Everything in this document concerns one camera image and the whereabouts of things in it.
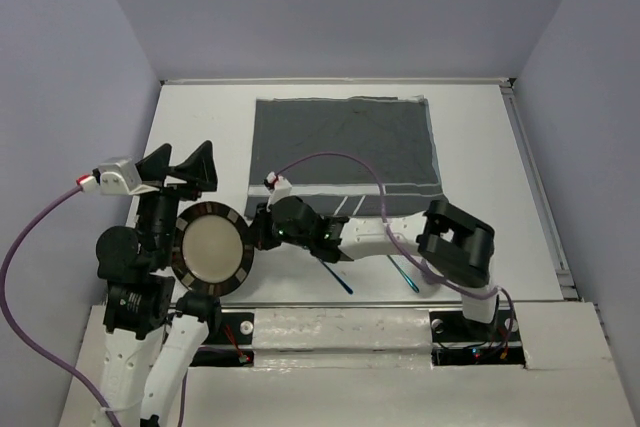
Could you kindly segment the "dark rimmed dinner plate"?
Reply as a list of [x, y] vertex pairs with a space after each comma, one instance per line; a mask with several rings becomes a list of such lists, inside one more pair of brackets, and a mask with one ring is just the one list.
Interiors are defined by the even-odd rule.
[[228, 295], [247, 279], [253, 260], [249, 226], [230, 206], [198, 202], [177, 217], [171, 268], [186, 289]]

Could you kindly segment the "grey striped cloth placemat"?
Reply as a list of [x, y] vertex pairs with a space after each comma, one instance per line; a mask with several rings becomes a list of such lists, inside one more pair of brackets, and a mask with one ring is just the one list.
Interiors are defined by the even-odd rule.
[[351, 97], [256, 103], [245, 215], [277, 172], [324, 215], [370, 217], [425, 210], [445, 197], [426, 98]]

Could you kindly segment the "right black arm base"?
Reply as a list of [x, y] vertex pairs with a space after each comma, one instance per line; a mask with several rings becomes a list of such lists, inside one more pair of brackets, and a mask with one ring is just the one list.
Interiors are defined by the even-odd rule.
[[516, 317], [508, 309], [487, 325], [468, 321], [460, 310], [432, 311], [430, 325], [436, 367], [526, 364]]

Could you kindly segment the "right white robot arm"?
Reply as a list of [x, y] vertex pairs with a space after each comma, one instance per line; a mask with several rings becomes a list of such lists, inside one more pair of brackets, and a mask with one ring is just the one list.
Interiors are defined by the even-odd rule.
[[390, 217], [380, 201], [376, 217], [323, 215], [297, 196], [261, 203], [249, 226], [250, 243], [267, 251], [297, 246], [325, 263], [402, 255], [434, 284], [460, 294], [460, 326], [482, 339], [497, 325], [498, 289], [491, 279], [494, 229], [446, 200], [425, 211]]

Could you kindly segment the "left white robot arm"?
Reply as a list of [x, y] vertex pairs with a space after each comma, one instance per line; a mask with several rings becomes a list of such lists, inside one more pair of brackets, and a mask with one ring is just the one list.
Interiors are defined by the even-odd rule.
[[156, 426], [156, 413], [142, 417], [151, 358], [162, 338], [175, 281], [159, 275], [169, 266], [178, 207], [218, 185], [213, 144], [206, 140], [185, 161], [170, 163], [165, 143], [140, 161], [113, 158], [93, 172], [103, 195], [138, 200], [133, 226], [114, 226], [96, 243], [97, 275], [107, 284], [104, 367], [94, 426]]

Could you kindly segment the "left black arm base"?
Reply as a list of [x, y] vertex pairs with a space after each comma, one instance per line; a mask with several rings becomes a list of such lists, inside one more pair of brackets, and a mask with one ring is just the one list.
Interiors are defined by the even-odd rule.
[[224, 311], [220, 328], [198, 348], [191, 367], [252, 367], [254, 328], [253, 312]]

